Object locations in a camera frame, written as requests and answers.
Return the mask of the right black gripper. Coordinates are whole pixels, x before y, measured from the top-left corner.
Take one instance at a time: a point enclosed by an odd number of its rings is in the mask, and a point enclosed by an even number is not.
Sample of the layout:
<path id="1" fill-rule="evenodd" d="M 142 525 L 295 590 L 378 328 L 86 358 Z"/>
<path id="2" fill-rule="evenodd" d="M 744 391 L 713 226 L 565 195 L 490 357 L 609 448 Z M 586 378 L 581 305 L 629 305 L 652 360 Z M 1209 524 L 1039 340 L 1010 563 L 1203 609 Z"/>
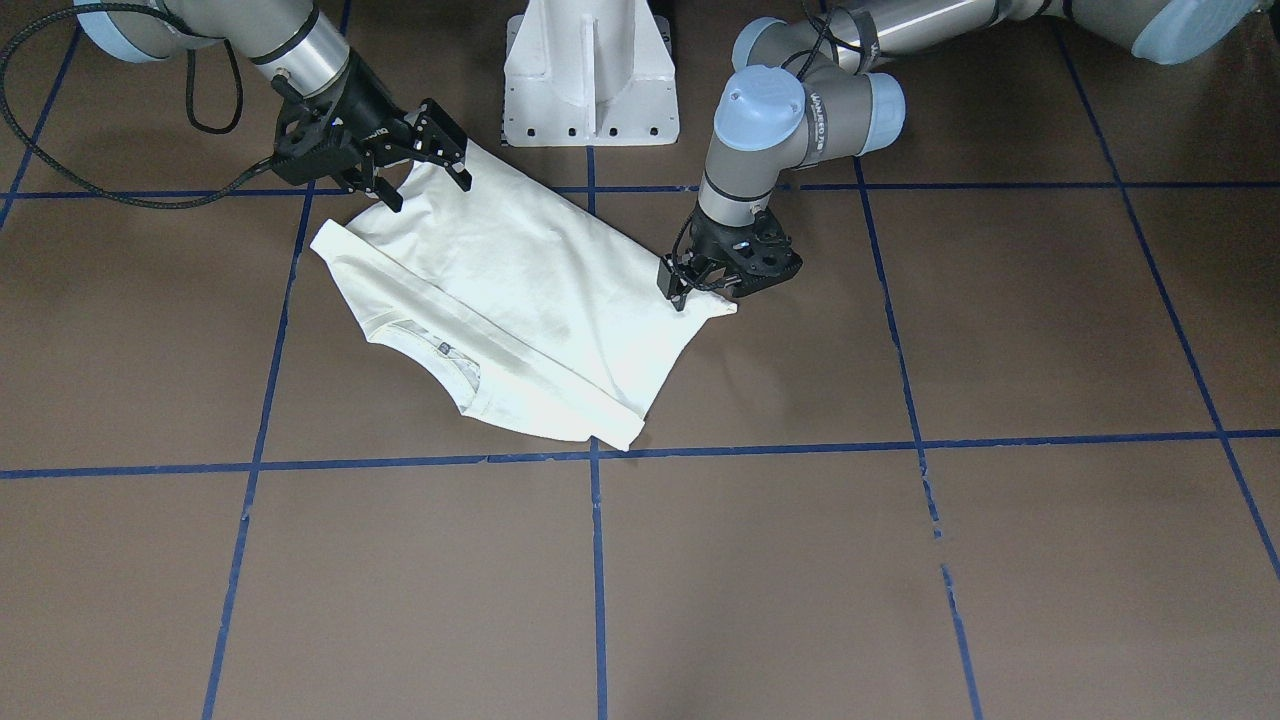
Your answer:
<path id="1" fill-rule="evenodd" d="M 399 211 L 404 200 L 381 169 L 415 161 L 443 168 L 465 192 L 472 188 L 466 168 L 468 136 L 434 99 L 406 113 L 360 55 L 348 58 L 323 99 L 328 128 L 320 168 L 347 170 L 349 187 Z"/>

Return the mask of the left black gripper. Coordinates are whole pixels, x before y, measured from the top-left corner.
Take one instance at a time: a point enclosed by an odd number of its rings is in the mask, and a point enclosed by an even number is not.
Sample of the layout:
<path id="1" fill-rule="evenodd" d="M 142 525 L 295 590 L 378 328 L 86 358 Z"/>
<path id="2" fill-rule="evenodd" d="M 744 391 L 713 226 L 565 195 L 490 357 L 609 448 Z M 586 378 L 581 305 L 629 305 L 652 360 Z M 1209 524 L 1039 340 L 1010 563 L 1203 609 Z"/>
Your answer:
<path id="1" fill-rule="evenodd" d="M 690 240 L 685 256 L 663 255 L 659 260 L 657 286 L 676 311 L 682 311 L 692 291 L 731 290 L 737 278 L 732 274 L 730 249 L 749 237 L 751 231 L 781 231 L 772 210 L 751 214 L 746 225 L 724 225 L 703 210 L 691 211 L 685 222 Z"/>

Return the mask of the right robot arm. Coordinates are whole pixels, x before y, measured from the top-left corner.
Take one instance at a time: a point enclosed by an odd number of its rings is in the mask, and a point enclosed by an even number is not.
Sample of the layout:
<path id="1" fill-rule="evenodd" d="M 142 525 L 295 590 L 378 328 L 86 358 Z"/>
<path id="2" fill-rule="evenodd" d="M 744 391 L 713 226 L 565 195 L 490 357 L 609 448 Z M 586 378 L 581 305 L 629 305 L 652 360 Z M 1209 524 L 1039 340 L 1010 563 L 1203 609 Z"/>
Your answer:
<path id="1" fill-rule="evenodd" d="M 399 192 L 381 169 L 404 161 L 443 167 L 470 190 L 468 138 L 431 99 L 401 108 L 372 68 L 315 1 L 81 1 L 82 29 L 123 61 L 160 61 L 224 42 L 282 97 L 271 170 L 301 186 L 321 178 L 393 210 Z"/>

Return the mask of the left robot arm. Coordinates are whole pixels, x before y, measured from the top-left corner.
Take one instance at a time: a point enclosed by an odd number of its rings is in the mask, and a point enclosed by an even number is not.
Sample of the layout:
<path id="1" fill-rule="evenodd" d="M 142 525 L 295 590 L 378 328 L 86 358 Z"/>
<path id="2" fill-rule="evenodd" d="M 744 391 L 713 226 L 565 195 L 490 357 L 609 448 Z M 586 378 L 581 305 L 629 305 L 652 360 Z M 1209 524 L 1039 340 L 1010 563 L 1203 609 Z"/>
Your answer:
<path id="1" fill-rule="evenodd" d="M 1004 23 L 1057 17 L 1160 65 L 1210 50 L 1257 1 L 841 1 L 800 20 L 764 17 L 739 33 L 713 117 L 695 208 L 659 265 L 676 310 L 695 292 L 736 299 L 803 264 L 771 210 L 785 170 L 890 146 L 908 105 L 887 61 Z"/>

